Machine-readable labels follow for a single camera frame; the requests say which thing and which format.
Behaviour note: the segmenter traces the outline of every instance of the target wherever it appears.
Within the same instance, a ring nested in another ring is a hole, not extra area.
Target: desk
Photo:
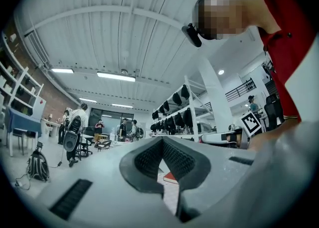
[[[262,127],[262,131],[263,132],[266,132],[267,131],[267,125],[266,125],[266,119],[268,119],[268,116],[267,115],[264,115],[260,118],[260,120],[263,120],[264,124],[261,124],[261,127]],[[281,124],[281,121],[279,119],[279,117],[277,118],[277,125],[280,125]]]
[[[53,139],[55,139],[56,136],[58,135],[58,132],[59,132],[61,124],[58,124],[58,123],[55,123],[55,122],[51,122],[51,121],[48,121],[47,119],[42,118],[41,119],[42,130],[44,130],[46,128],[46,126],[47,126],[46,124],[49,124],[49,125],[52,126],[51,137]]]
[[[13,129],[20,129],[26,131],[35,132],[35,142],[38,142],[38,137],[41,137],[41,123],[39,120],[34,119],[28,115],[25,115],[19,111],[12,108],[6,108],[4,125],[6,128],[6,133],[9,133],[9,151],[10,156],[13,156],[12,148],[12,137]]]
[[[86,140],[86,143],[88,143],[88,145],[89,145],[89,139],[94,138],[94,136],[83,134],[82,138],[84,138]]]

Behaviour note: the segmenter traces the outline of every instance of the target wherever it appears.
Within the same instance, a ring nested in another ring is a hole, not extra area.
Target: ceiling
[[[47,72],[70,96],[96,100],[108,109],[117,103],[149,112],[182,84],[184,75],[196,72],[198,55],[205,53],[216,70],[228,73],[238,70],[229,57],[239,50],[244,62],[255,58],[245,55],[255,42],[251,32],[226,42],[210,41],[205,48],[192,46],[180,29],[191,22],[195,2],[22,0],[14,19],[37,63],[47,69],[74,69],[74,74]],[[121,69],[137,81],[96,76],[97,71],[119,73]]]

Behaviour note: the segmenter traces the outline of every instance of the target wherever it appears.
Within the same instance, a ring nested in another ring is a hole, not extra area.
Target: person in black
[[[120,125],[120,134],[119,134],[119,141],[121,142],[125,142],[126,139],[126,123],[128,122],[128,120],[125,118],[123,119],[123,123],[121,123]]]
[[[65,127],[67,120],[69,119],[70,113],[68,110],[64,111],[64,115],[62,117],[61,126],[59,129],[59,142],[58,144],[63,145],[64,135],[65,135]]]
[[[99,121],[94,126],[94,141],[95,141],[94,147],[97,147],[98,143],[100,142],[103,127],[104,127],[104,124],[102,122],[102,119],[99,119]]]

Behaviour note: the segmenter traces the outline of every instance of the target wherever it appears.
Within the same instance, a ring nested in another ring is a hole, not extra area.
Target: gray device
[[[268,227],[316,173],[318,126],[302,122],[257,154],[173,137],[141,140],[79,163],[29,206],[48,227]],[[162,159],[179,183],[175,216],[157,183]]]

